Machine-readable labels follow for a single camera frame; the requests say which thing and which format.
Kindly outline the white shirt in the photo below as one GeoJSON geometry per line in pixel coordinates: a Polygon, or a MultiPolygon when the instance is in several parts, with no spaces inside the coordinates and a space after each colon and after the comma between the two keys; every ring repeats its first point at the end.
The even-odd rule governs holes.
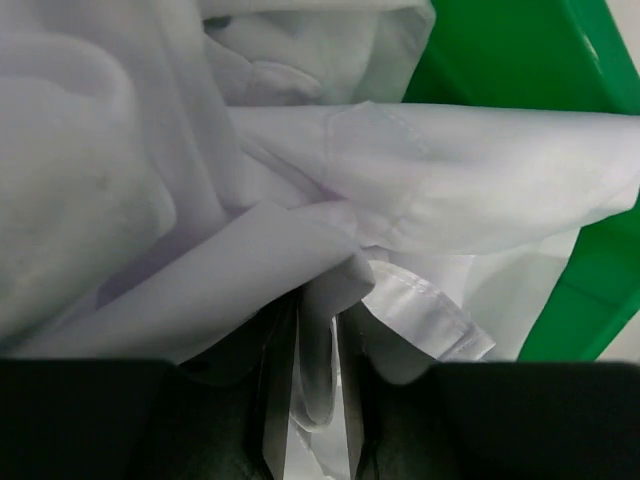
{"type": "Polygon", "coordinates": [[[403,101],[428,1],[5,1],[1,363],[179,366],[299,298],[283,479],[350,478],[338,317],[492,362],[473,260],[631,208],[637,116],[403,101]]]}

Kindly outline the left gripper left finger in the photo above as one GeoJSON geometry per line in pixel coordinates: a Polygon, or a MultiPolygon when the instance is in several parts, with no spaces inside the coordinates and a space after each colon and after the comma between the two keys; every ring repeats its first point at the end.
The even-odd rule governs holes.
{"type": "Polygon", "coordinates": [[[5,479],[280,479],[299,298],[208,350],[159,360],[3,360],[5,479]]]}

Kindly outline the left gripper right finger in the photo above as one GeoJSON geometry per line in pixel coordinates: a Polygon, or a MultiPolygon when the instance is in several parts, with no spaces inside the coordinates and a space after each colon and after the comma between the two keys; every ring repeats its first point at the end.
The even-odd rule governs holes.
{"type": "Polygon", "coordinates": [[[355,479],[635,479],[631,363],[439,362],[363,304],[337,320],[355,479]]]}

